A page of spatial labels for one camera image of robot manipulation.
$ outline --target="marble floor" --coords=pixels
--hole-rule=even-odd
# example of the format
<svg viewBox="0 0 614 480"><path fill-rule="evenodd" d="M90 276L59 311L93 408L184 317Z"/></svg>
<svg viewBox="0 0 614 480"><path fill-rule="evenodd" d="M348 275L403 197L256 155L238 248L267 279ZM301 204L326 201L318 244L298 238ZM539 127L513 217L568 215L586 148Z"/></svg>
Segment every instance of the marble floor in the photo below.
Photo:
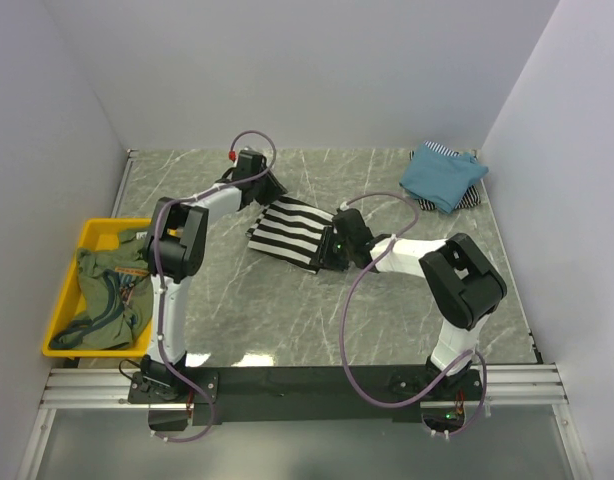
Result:
<svg viewBox="0 0 614 480"><path fill-rule="evenodd" d="M408 161L404 149L283 149L275 174L290 195L334 212L360 193L399 191ZM230 165L225 150L138 151L130 162L117 208L120 217L151 217L158 198L202 191ZM482 352L492 363L535 363L533 339L493 213L479 188L480 206L451 215L422 212L406 237L469 234L509 288L482 331ZM374 234L394 232L410 221L409 209L394 199L366 199L358 207ZM252 205L212 225L205 261L190 291L188 351L215 366L339 364L341 307L358 270L313 275L246 248L245 231L259 212ZM424 279L382 274L361 283L348 322L353 363L423 363L438 338L441 315Z"/></svg>

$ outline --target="striped fabric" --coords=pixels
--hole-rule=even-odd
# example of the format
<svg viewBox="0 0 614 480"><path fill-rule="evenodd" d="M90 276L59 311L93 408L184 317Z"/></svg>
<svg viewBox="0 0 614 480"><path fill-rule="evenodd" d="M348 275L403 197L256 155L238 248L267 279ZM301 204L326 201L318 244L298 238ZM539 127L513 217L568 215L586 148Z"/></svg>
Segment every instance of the striped fabric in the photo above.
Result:
<svg viewBox="0 0 614 480"><path fill-rule="evenodd" d="M317 273L316 250L331 219L330 213L283 196L265 207L247 230L247 246Z"/></svg>
<svg viewBox="0 0 614 480"><path fill-rule="evenodd" d="M455 152L441 145L440 143L425 142L425 145L428 146L432 151L440 153L441 155L449 155L452 157L457 157L458 155L460 155L458 152ZM414 156L414 153L415 152L411 152L409 154L410 160ZM429 200L425 200L424 198L418 199L418 204L420 205L421 210L425 210L425 211L436 210L436 205L434 205L434 203L430 202ZM456 205L456 208L471 208L471 207L475 207L476 205L480 205L480 195L478 194L478 190L476 189L476 187L472 185L471 187L467 189L467 192L465 192L465 195L463 196L463 198L460 200L458 205Z"/></svg>

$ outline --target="green cloth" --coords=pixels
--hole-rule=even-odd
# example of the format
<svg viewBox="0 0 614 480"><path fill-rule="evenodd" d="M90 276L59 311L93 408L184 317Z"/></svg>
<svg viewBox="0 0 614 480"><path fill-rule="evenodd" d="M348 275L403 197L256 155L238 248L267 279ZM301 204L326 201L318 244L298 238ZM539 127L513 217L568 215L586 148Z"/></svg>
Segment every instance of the green cloth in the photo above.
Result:
<svg viewBox="0 0 614 480"><path fill-rule="evenodd" d="M116 250L76 251L78 284L87 302L69 326L51 341L56 350L110 350L131 347L149 324L153 291L141 249L146 228L118 234Z"/></svg>

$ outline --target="white enclosure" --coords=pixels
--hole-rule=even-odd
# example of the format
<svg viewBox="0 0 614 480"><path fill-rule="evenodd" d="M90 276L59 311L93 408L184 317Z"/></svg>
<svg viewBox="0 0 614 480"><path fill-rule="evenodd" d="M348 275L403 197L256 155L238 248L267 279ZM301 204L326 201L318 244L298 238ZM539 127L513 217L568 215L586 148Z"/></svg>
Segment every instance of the white enclosure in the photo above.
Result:
<svg viewBox="0 0 614 480"><path fill-rule="evenodd" d="M556 0L46 0L122 142L482 145Z"/></svg>
<svg viewBox="0 0 614 480"><path fill-rule="evenodd" d="M482 149L518 290L614 479L614 0L0 0L0 479L128 148Z"/></svg>

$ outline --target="folded blue towel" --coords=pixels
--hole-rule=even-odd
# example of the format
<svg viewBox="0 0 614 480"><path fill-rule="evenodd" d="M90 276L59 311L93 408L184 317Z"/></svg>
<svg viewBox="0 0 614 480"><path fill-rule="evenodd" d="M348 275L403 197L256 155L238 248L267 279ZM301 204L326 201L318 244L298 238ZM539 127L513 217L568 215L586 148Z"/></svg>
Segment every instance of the folded blue towel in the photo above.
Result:
<svg viewBox="0 0 614 480"><path fill-rule="evenodd" d="M420 145L400 179L400 186L414 198L424 198L451 213L469 187L489 169L470 153L455 155L437 143Z"/></svg>

